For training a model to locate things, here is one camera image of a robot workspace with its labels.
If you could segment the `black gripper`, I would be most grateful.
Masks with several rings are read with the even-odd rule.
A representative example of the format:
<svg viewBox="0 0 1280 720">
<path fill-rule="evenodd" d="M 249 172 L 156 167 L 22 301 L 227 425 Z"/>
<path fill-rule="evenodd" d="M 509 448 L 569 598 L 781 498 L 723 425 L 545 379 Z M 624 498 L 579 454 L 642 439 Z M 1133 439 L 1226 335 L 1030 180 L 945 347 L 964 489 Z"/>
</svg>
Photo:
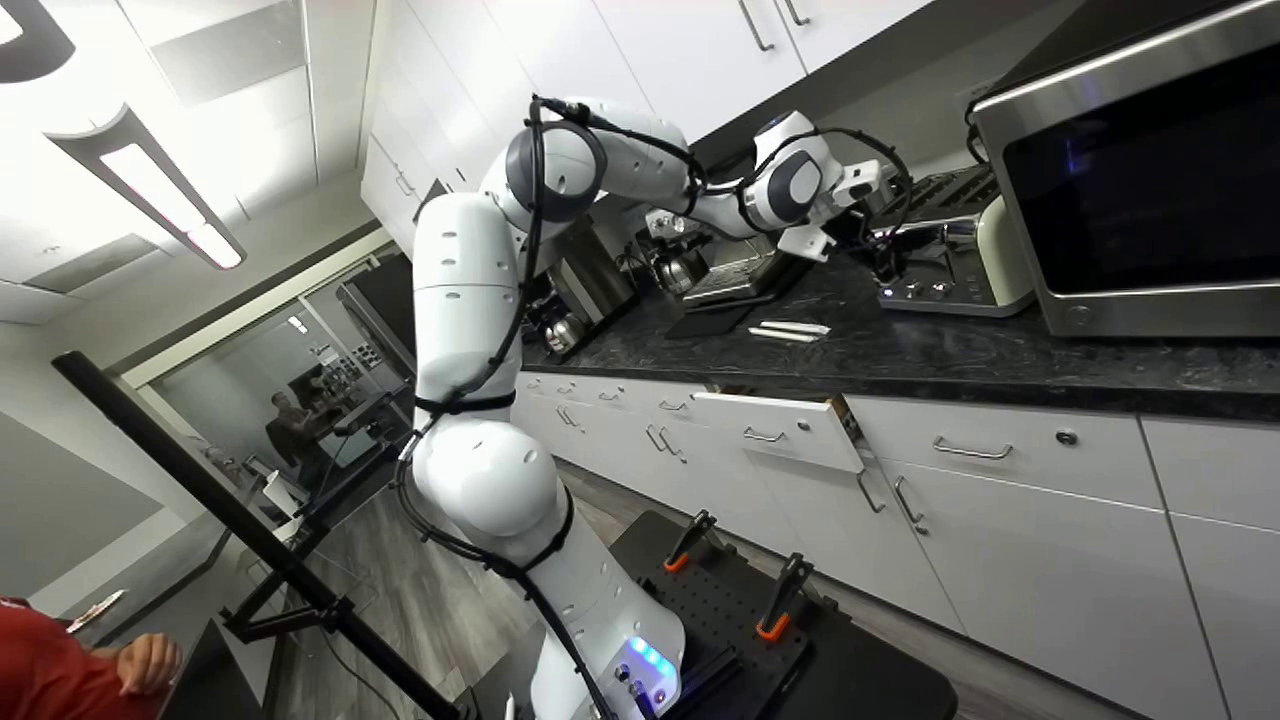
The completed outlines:
<svg viewBox="0 0 1280 720">
<path fill-rule="evenodd" d="M 834 183 L 828 235 L 842 253 L 864 247 L 890 211 L 909 197 L 914 180 L 897 172 L 890 161 L 859 161 L 842 172 Z"/>
</svg>

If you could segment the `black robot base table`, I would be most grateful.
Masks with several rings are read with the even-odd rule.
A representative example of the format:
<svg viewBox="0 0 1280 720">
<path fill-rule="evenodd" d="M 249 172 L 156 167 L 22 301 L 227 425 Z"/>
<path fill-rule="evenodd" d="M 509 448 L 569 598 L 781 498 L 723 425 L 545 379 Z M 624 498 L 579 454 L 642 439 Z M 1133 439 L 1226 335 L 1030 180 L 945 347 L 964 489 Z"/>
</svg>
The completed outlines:
<svg viewBox="0 0 1280 720">
<path fill-rule="evenodd" d="M 611 544 L 688 629 L 684 695 L 666 720 L 955 720 L 945 671 L 856 629 L 808 582 L 792 630 L 766 643 L 756 618 L 781 571 L 754 567 L 716 527 L 682 575 L 666 575 L 684 527 L 646 513 Z"/>
</svg>

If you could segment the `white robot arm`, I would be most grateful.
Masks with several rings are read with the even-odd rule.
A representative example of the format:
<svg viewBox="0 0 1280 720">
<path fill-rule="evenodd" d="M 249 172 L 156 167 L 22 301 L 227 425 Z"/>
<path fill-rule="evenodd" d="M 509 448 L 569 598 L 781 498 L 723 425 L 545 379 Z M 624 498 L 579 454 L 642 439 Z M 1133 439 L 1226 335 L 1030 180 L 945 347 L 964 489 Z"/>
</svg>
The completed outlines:
<svg viewBox="0 0 1280 720">
<path fill-rule="evenodd" d="M 914 187 L 894 143 L 846 161 L 842 141 L 787 111 L 754 134 L 739 176 L 714 180 L 672 118 L 533 97 L 490 176 L 420 207 L 408 473 L 429 503 L 429 535 L 535 603 L 535 720 L 666 720 L 684 701 L 688 654 L 688 623 L 579 518 L 552 452 L 511 416 L 557 238 L 622 197 L 719 238 L 773 235 L 804 253 L 828 220 Z"/>
</svg>

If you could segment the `red sleeved forearm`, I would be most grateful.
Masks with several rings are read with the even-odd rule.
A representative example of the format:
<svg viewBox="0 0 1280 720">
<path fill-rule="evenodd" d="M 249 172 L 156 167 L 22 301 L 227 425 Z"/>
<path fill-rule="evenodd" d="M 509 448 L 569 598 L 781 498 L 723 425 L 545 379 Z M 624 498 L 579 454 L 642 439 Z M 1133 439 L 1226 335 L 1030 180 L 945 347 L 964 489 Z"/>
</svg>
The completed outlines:
<svg viewBox="0 0 1280 720">
<path fill-rule="evenodd" d="M 105 654 L 27 603 L 6 603 L 0 720 L 136 720 L 136 713 Z"/>
</svg>

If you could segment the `person's hand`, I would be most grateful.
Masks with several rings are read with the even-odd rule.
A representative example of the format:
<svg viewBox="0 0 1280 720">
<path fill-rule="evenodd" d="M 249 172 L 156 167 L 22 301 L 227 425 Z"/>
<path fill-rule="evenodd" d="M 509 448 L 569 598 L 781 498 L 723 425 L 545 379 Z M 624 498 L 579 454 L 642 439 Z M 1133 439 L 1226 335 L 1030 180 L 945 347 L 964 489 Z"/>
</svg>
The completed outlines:
<svg viewBox="0 0 1280 720">
<path fill-rule="evenodd" d="M 143 630 L 116 653 L 116 678 L 124 695 L 164 691 L 179 677 L 179 647 L 164 630 Z"/>
</svg>

